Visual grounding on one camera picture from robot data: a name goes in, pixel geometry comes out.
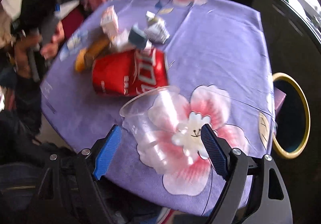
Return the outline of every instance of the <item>yellow bin rim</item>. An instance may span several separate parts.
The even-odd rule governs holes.
[[[273,149],[277,152],[277,154],[285,159],[294,159],[297,156],[299,156],[302,151],[304,150],[308,139],[309,139],[309,134],[310,134],[310,110],[309,110],[309,106],[308,106],[308,102],[307,99],[305,98],[305,95],[301,89],[301,87],[297,84],[297,82],[290,76],[288,76],[287,74],[284,73],[276,73],[273,75],[273,82],[275,81],[286,81],[288,83],[290,83],[298,92],[303,106],[304,106],[304,111],[305,111],[305,118],[306,118],[306,127],[305,127],[305,132],[304,132],[304,136],[303,136],[303,140],[300,143],[299,147],[296,148],[293,152],[287,152],[285,151],[280,144],[277,142],[275,135],[273,134]]]

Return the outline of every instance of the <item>paper wrapper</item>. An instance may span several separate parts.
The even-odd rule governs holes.
[[[111,40],[111,51],[121,53],[135,49],[135,45],[128,41],[129,31],[125,29],[121,34],[118,34]]]
[[[147,11],[146,18],[148,28],[144,30],[144,33],[147,39],[153,43],[165,43],[170,36],[165,27],[165,21],[150,11]]]

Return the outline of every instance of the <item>metal screw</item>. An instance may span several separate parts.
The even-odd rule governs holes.
[[[241,150],[238,149],[238,148],[235,148],[235,149],[233,149],[233,153],[234,153],[235,155],[241,155]]]
[[[57,154],[52,154],[52,155],[50,155],[50,157],[49,157],[49,159],[50,159],[51,161],[54,161],[56,158],[58,158]]]
[[[83,149],[83,150],[81,151],[81,154],[84,155],[84,156],[89,155],[89,154],[90,154],[90,149]]]
[[[267,160],[267,161],[272,161],[272,157],[268,154],[265,154],[264,155],[264,158]]]

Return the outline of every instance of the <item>white flower center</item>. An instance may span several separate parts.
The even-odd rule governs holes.
[[[208,159],[207,151],[201,140],[201,128],[204,124],[211,123],[211,117],[202,117],[200,113],[191,112],[188,120],[180,122],[177,133],[172,136],[174,145],[182,146],[186,156],[198,153],[202,159]]]

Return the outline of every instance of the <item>red object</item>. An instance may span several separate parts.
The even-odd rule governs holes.
[[[173,215],[174,212],[176,212],[176,211],[171,209],[169,211],[168,215],[166,216],[166,218],[162,222],[159,222],[158,224],[166,224],[170,220],[170,218],[171,218],[171,216]]]
[[[64,19],[62,19],[65,39],[69,39],[73,32],[76,31],[76,29],[82,24],[84,19],[85,18],[78,7],[72,10]]]
[[[98,59],[92,70],[98,94],[137,96],[167,86],[165,54],[156,49],[130,50]]]

